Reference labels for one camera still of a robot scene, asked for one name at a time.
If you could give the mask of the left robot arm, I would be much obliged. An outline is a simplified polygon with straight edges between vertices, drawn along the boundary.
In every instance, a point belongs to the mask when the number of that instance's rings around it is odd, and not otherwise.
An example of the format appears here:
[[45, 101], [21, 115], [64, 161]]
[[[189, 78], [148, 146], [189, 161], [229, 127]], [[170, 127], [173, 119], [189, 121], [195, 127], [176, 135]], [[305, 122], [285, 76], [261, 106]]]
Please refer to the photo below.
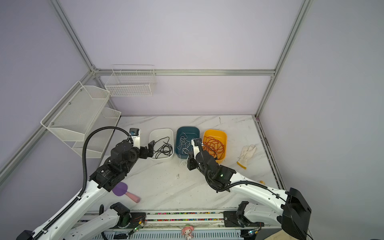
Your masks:
[[[103, 130], [118, 130], [127, 135], [127, 139], [118, 143], [111, 156], [90, 176], [87, 174], [86, 154], [91, 138]], [[90, 240], [101, 232], [112, 228], [125, 228], [130, 224], [130, 210], [121, 203], [112, 204], [111, 208], [93, 220], [75, 228], [81, 217], [101, 198], [111, 192], [128, 175], [139, 159], [154, 155], [155, 142], [148, 146], [140, 145], [140, 130], [131, 128], [126, 131], [119, 127], [102, 127], [91, 132], [83, 145], [83, 185], [74, 196], [55, 215], [33, 231], [25, 230], [18, 235], [19, 240]]]

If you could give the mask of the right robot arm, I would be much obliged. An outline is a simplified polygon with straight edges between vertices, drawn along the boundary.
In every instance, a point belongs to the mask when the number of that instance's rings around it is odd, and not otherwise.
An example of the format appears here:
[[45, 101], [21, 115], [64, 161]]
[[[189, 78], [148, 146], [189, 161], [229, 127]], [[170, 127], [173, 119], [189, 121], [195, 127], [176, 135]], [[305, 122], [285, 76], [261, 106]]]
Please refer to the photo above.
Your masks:
[[302, 193], [294, 188], [289, 191], [268, 187], [254, 182], [234, 169], [220, 165], [215, 158], [203, 149], [202, 140], [192, 141], [193, 150], [189, 153], [188, 169], [197, 169], [207, 184], [216, 192], [234, 192], [248, 197], [265, 207], [271, 213], [266, 216], [271, 222], [281, 225], [282, 230], [298, 240], [309, 238], [308, 228], [312, 209]]

